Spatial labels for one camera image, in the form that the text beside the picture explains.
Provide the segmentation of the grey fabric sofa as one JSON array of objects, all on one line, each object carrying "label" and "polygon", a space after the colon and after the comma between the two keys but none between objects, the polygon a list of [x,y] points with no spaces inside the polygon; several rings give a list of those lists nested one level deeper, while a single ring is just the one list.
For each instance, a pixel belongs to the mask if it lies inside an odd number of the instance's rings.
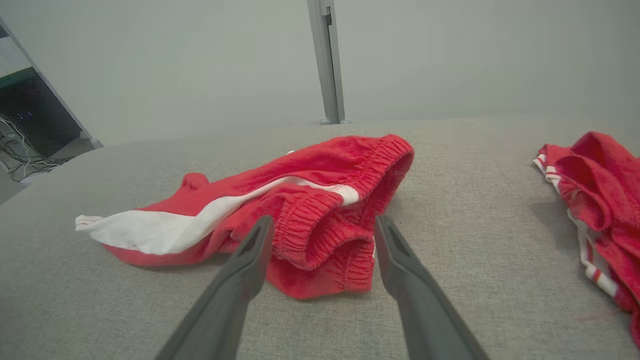
[{"label": "grey fabric sofa", "polygon": [[584,274],[576,226],[534,166],[606,133],[640,157],[640,118],[462,118],[242,126],[108,145],[0,205],[0,360],[153,359],[224,262],[143,269],[74,230],[346,135],[395,134],[413,165],[388,214],[491,359],[640,360],[630,316]]}]

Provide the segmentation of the black background cabinet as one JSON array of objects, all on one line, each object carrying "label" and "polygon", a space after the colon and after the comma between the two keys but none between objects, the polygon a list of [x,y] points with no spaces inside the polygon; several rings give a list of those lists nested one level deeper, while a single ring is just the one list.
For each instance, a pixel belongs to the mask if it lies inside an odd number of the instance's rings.
[{"label": "black background cabinet", "polygon": [[50,158],[81,132],[34,69],[0,78],[0,145],[20,157]]}]

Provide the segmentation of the red shorts with white stripe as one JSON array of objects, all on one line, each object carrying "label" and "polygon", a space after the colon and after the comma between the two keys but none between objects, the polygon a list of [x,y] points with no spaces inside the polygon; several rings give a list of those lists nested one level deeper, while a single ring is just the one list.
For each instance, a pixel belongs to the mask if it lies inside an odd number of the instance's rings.
[{"label": "red shorts with white stripe", "polygon": [[375,218],[414,155],[395,134],[334,137],[213,182],[187,173],[169,198],[106,217],[80,215],[75,229],[125,264],[168,267],[235,252],[269,215],[270,284],[299,300],[365,293],[373,281]]}]

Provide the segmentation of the red white-sleeved T-shirt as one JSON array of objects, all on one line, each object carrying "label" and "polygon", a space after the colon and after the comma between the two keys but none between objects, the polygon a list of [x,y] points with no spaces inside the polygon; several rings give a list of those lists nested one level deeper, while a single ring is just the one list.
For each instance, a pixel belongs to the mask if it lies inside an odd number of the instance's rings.
[{"label": "red white-sleeved T-shirt", "polygon": [[586,278],[631,315],[640,350],[640,157],[590,131],[572,146],[545,144],[532,162],[576,225]]}]

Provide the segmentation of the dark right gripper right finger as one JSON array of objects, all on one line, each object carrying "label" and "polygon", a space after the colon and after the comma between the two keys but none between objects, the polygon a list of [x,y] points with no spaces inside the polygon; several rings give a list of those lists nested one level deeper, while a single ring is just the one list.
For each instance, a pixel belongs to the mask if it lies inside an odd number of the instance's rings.
[{"label": "dark right gripper right finger", "polygon": [[375,258],[396,300],[410,360],[489,360],[475,335],[385,214],[375,218]]}]

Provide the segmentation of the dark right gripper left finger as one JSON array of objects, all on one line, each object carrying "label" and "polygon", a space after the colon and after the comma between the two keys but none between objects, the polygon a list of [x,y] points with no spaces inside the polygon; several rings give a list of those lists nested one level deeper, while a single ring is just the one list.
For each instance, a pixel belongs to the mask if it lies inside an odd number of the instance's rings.
[{"label": "dark right gripper left finger", "polygon": [[249,303],[265,283],[273,239],[273,218],[260,217],[155,360],[236,359]]}]

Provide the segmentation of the grey metal partition post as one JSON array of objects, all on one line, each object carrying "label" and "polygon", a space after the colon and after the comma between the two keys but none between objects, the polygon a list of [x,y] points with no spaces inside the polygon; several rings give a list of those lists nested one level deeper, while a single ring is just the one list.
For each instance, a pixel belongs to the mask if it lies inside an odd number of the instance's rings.
[{"label": "grey metal partition post", "polygon": [[347,125],[335,0],[306,0],[324,116],[322,125]]}]

